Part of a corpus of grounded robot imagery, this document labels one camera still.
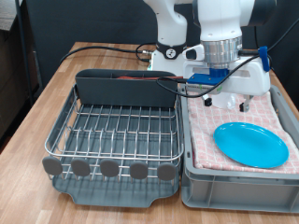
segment gray plastic tray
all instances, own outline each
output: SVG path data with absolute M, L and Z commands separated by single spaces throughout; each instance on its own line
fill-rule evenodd
M 299 123 L 283 96 L 271 87 L 284 130 L 299 146 Z M 299 175 L 216 171 L 193 167 L 187 100 L 181 99 L 184 164 L 181 198 L 189 207 L 299 213 Z

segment wooden table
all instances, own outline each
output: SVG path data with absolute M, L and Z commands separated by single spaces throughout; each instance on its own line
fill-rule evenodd
M 97 44 L 76 43 L 73 49 L 91 45 Z M 44 143 L 75 74 L 87 68 L 144 70 L 147 64 L 134 54 L 102 49 L 81 51 L 64 61 L 0 156 L 1 223 L 299 223 L 299 215 L 192 209 L 183 204 L 179 192 L 150 208 L 118 208 L 76 205 L 69 195 L 56 191 L 41 163 L 47 156 Z

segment wire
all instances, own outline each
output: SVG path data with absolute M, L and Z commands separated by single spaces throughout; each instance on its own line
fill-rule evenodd
M 139 53 L 138 50 L 139 50 L 141 47 L 146 46 L 146 45 L 156 45 L 156 43 L 146 43 L 146 44 L 139 45 L 139 46 L 136 48 L 135 53 L 136 53 L 136 57 L 137 57 L 137 59 L 138 59 L 139 61 L 144 62 L 144 63 L 149 63 L 149 62 L 150 62 L 150 59 L 142 59 L 142 58 L 140 58 L 139 55 L 138 55 L 138 53 Z
M 132 49 L 116 49 L 116 48 L 111 48 L 111 47 L 105 47 L 105 46 L 89 46 L 89 47 L 84 47 L 84 48 L 80 48 L 80 49 L 75 49 L 67 54 L 65 54 L 65 56 L 60 60 L 60 64 L 62 64 L 62 62 L 70 55 L 77 53 L 79 51 L 85 50 L 85 49 L 109 49 L 109 50 L 115 50 L 115 51 L 119 51 L 119 52 L 124 52 L 124 53 L 143 53 L 142 50 L 132 50 Z
M 179 96 L 183 96 L 183 97 L 186 97 L 186 98 L 197 98 L 197 97 L 202 97 L 206 94 L 208 94 L 209 92 L 211 91 L 214 91 L 216 88 L 218 88 L 227 78 L 229 78 L 236 70 L 238 70 L 240 67 L 242 67 L 243 65 L 251 62 L 252 60 L 256 59 L 256 58 L 259 58 L 260 56 L 259 55 L 255 55 L 255 56 L 252 56 L 251 58 L 245 60 L 243 63 L 241 63 L 240 65 L 238 65 L 236 68 L 234 68 L 222 81 L 220 81 L 216 86 L 212 87 L 211 89 L 209 89 L 208 91 L 205 91 L 203 93 L 200 93 L 198 95 L 187 95 L 187 94 L 183 94 L 183 93 L 180 93 L 178 91 L 174 91 L 174 90 L 171 90 L 169 89 L 168 87 L 164 86 L 160 80 L 163 80 L 163 79 L 166 79 L 166 80 L 170 80 L 170 81 L 174 81 L 174 82 L 177 82 L 178 83 L 178 80 L 176 79 L 173 79 L 171 77 L 159 77 L 157 78 L 156 82 L 159 86 L 161 86 L 162 88 L 168 90 L 168 91 L 171 91 L 173 92 L 174 94 L 176 95 L 179 95 Z
M 286 33 L 284 33 L 284 35 L 274 44 L 274 45 L 272 45 L 272 47 L 270 47 L 269 49 L 268 49 L 268 52 L 271 50 L 271 49 L 273 49 L 274 47 L 276 47 L 279 43 L 280 43 L 280 41 L 292 30 L 292 28 L 297 24 L 299 22 L 299 18 L 297 19 L 297 21 L 295 21 L 293 24 L 292 24 L 292 26 L 290 26 L 290 28 L 286 31 Z

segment pink towel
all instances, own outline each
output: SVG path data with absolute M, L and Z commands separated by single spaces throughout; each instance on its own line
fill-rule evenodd
M 282 129 L 271 104 L 270 92 L 261 97 L 254 97 L 250 102 L 248 113 L 239 112 L 239 105 L 244 101 L 242 95 L 237 95 L 235 108 L 228 110 L 216 106 L 203 106 L 201 98 L 188 99 L 194 167 L 225 171 L 299 174 L 298 148 L 289 134 Z M 289 159 L 283 165 L 273 169 L 252 168 L 231 160 L 219 150 L 213 139 L 216 128 L 228 122 L 252 123 L 277 134 L 290 151 Z

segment blue plastic plate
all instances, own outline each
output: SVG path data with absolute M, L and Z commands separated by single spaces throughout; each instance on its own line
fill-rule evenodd
M 286 144 L 277 135 L 254 124 L 222 124 L 214 139 L 225 155 L 248 166 L 274 168 L 289 158 Z

